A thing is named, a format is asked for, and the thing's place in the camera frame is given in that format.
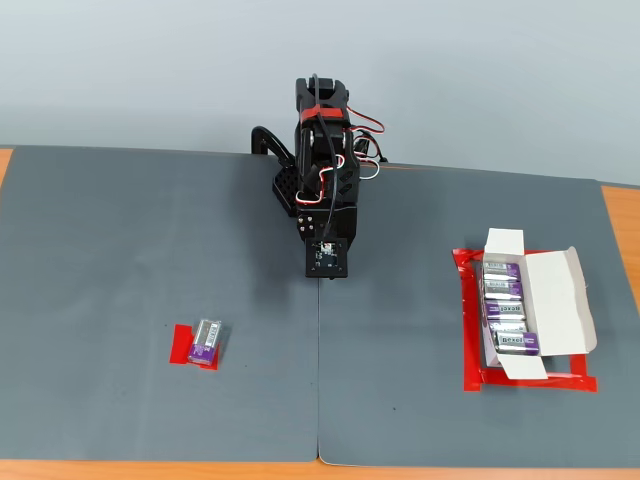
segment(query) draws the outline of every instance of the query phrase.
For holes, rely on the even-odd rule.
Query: wooden table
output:
[[[0,150],[0,186],[12,150]],[[640,189],[602,187],[636,304],[640,305]],[[335,467],[310,463],[182,463],[0,460],[4,479],[640,479],[640,469],[457,469]]]

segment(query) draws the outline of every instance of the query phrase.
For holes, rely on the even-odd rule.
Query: white wall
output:
[[[342,80],[392,162],[640,184],[637,0],[0,0],[0,144],[292,146]]]

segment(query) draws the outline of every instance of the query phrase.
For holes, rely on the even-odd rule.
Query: black cable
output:
[[[322,132],[329,142],[329,153],[331,154],[331,165],[333,166],[333,195],[331,197],[331,208],[329,209],[329,218],[327,219],[327,223],[324,225],[324,231],[322,232],[322,238],[326,238],[329,233],[329,228],[331,225],[331,220],[333,219],[333,212],[336,208],[336,197],[338,196],[338,161],[336,160],[336,151],[333,148],[333,142],[331,141],[331,136],[329,135],[329,129],[327,128],[327,124],[324,123],[324,118],[322,118],[322,112],[320,110],[320,81],[318,80],[318,75],[313,74],[313,79],[315,82],[315,97],[316,97],[316,105],[318,107],[318,121],[320,122],[320,126],[322,127]]]

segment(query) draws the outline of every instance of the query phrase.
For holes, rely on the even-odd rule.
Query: red wire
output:
[[[380,127],[379,130],[376,130],[374,128],[371,127],[366,127],[364,125],[357,125],[355,127],[351,127],[349,130],[351,130],[352,132],[355,132],[356,130],[364,130],[366,132],[369,133],[384,133],[384,125],[382,123],[380,123],[379,121],[377,121],[375,118],[371,118],[371,117],[367,117],[366,115],[363,115],[359,112],[356,112],[353,108],[351,107],[347,107],[347,110],[349,110],[349,112],[353,113],[354,115],[360,117],[360,118],[364,118],[365,120],[370,121],[371,123],[375,123],[378,127]]]

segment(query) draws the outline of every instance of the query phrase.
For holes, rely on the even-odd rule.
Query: open cardboard box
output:
[[[491,228],[483,261],[519,265],[527,327],[538,335],[540,346],[538,356],[498,353],[483,320],[488,367],[502,366],[512,380],[546,379],[541,357],[589,353],[595,348],[596,331],[575,248],[525,255],[522,230]]]

